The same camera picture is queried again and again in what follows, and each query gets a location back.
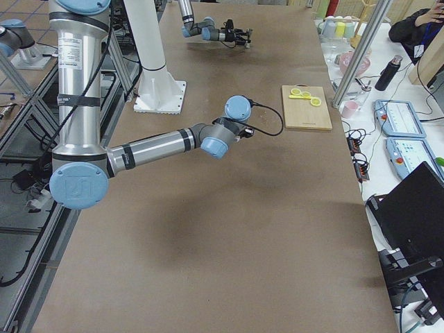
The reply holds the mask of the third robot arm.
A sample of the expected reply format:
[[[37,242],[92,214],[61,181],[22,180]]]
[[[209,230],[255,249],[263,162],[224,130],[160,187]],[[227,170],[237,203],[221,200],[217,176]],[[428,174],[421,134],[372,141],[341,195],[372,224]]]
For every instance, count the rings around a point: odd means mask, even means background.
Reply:
[[[183,26],[182,34],[184,37],[201,35],[203,40],[249,47],[253,30],[235,28],[231,19],[228,19],[222,28],[217,29],[214,20],[211,17],[206,17],[193,28],[188,29]],[[6,57],[12,56],[17,50],[31,50],[35,44],[36,41],[22,20],[7,19],[1,22],[1,52]]]

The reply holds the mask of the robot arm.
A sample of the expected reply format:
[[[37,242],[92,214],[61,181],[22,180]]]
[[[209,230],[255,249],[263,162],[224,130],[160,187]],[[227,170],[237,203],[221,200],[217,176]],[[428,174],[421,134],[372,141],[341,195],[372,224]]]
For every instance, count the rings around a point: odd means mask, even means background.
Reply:
[[[215,26],[215,21],[211,17],[206,17],[203,21],[198,22],[195,20],[191,1],[179,0],[178,4],[183,22],[182,34],[184,37],[200,35],[205,41],[220,42],[231,49],[236,46],[250,48],[252,29],[236,28],[231,19],[227,19],[220,28]]]
[[[223,157],[230,145],[250,137],[247,124],[252,102],[245,96],[230,97],[221,117],[170,133],[154,135],[107,148],[101,139],[105,116],[118,115],[114,92],[101,85],[101,70],[110,56],[117,89],[122,99],[137,93],[135,110],[179,114],[186,82],[169,73],[164,57],[155,4],[126,1],[140,77],[132,79],[113,33],[111,1],[50,1],[49,19],[58,34],[59,142],[53,147],[53,172],[49,189],[60,205],[83,210],[106,195],[109,180],[118,172],[168,156],[201,148],[215,158]]]

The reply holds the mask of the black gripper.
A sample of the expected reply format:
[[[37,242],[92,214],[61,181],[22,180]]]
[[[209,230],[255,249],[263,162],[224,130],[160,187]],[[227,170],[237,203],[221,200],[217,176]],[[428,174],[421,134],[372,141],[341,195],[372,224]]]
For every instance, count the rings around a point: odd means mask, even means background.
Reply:
[[[232,47],[244,46],[245,48],[250,48],[251,40],[243,40],[241,36],[252,35],[253,29],[248,28],[246,30],[243,30],[240,28],[235,28],[233,21],[231,19],[228,19],[224,23],[223,32],[225,37],[221,42],[226,47],[229,47],[228,43],[233,43]]]
[[[254,135],[254,129],[245,127],[239,132],[240,138],[251,138]]]

